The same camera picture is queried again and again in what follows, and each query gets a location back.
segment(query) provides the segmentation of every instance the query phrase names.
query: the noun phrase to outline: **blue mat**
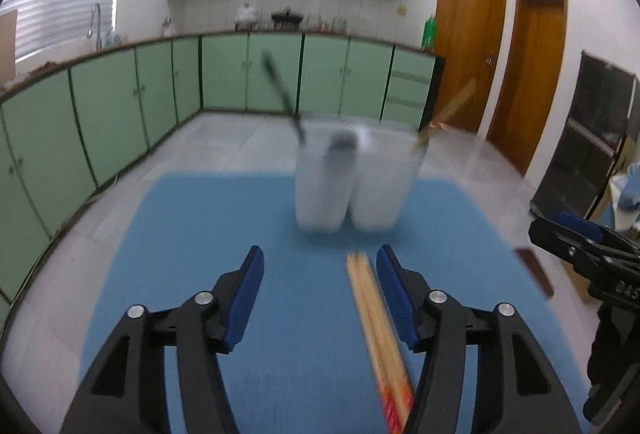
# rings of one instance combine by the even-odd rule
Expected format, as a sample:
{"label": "blue mat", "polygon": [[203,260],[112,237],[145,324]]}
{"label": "blue mat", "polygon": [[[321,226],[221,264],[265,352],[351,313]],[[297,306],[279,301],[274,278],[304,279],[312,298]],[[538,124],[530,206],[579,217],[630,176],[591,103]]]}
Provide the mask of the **blue mat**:
{"label": "blue mat", "polygon": [[[232,354],[219,356],[240,432],[383,434],[344,263],[355,250],[375,259],[380,245],[389,243],[404,267],[463,305],[513,303],[582,418],[586,389],[555,316],[520,260],[454,184],[417,181],[393,232],[379,235],[359,233],[348,222],[334,235],[301,233],[293,194],[290,176],[162,178],[113,260],[86,335],[81,378],[130,305],[152,311],[179,306],[237,269],[257,244],[265,274],[254,311],[244,340]],[[423,356],[402,347],[417,382]],[[476,356],[475,348],[467,348],[459,433],[471,425]],[[183,434],[175,350],[168,350],[166,371],[172,432]]]}

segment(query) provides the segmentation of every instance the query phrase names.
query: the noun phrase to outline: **wooden chopstick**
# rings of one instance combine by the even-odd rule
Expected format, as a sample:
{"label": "wooden chopstick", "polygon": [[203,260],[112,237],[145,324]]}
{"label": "wooden chopstick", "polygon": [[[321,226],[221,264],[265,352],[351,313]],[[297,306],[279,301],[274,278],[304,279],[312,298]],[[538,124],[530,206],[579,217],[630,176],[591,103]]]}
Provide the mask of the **wooden chopstick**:
{"label": "wooden chopstick", "polygon": [[[471,95],[476,90],[476,78],[471,78],[466,85],[457,93],[449,103],[447,103],[433,118],[431,118],[431,124],[434,123],[446,123],[451,116],[453,116],[458,110],[471,98]],[[426,146],[430,136],[432,136],[438,127],[427,125],[418,134],[418,141],[415,144],[414,152],[420,147]]]}
{"label": "wooden chopstick", "polygon": [[391,326],[377,279],[373,275],[366,255],[358,255],[357,266],[362,274],[362,284],[365,286],[366,305],[372,317],[374,335],[382,351],[383,367],[393,393],[400,422],[404,427],[413,404],[414,393],[404,368],[398,337]]}
{"label": "wooden chopstick", "polygon": [[389,428],[389,433],[401,434],[402,427],[398,418],[396,404],[394,403],[390,386],[386,378],[382,361],[382,353],[380,352],[378,343],[376,341],[374,327],[372,325],[369,309],[366,305],[364,288],[362,287],[361,277],[358,274],[356,255],[351,254],[347,256],[347,273],[349,274],[351,289],[353,290],[353,297],[356,301],[356,308],[358,309],[360,322],[362,323],[362,332],[364,333],[367,350],[369,351],[371,367],[376,379],[378,395],[380,397],[382,410],[385,415],[386,424]]}

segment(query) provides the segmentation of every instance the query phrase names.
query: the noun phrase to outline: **black cabinet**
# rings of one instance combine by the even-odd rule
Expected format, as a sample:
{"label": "black cabinet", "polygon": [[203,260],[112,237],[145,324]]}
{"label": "black cabinet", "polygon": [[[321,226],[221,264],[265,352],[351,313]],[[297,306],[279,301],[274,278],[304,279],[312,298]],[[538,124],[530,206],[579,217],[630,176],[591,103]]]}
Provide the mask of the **black cabinet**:
{"label": "black cabinet", "polygon": [[[625,135],[635,127],[627,118],[634,82],[628,72],[582,55],[569,117],[531,202],[534,213],[548,218],[561,210],[590,215],[607,186]],[[637,118],[632,111],[631,120]]]}

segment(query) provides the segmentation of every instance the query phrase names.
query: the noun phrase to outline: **tiled floor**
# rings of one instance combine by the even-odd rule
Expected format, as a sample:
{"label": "tiled floor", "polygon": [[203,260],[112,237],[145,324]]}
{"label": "tiled floor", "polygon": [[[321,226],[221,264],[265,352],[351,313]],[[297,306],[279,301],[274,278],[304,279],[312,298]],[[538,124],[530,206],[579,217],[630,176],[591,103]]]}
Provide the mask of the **tiled floor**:
{"label": "tiled floor", "polygon": [[[95,303],[125,230],[149,187],[171,171],[293,172],[296,138],[289,122],[248,115],[198,116],[122,176],[62,240],[18,309],[1,370],[42,430],[59,432],[78,386],[79,357]],[[457,130],[437,134],[422,176],[452,178],[511,246],[530,245],[534,190],[484,140]],[[586,379],[597,318],[578,299],[556,258],[535,249],[556,289],[549,305]]]}

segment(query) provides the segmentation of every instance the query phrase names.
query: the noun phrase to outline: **green bottle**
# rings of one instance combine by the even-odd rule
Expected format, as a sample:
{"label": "green bottle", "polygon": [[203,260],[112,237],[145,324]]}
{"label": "green bottle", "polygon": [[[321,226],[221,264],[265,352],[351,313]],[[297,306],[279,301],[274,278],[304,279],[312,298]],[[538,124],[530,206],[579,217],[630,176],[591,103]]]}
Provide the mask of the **green bottle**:
{"label": "green bottle", "polygon": [[431,50],[436,41],[436,19],[433,15],[424,23],[422,32],[422,49]]}

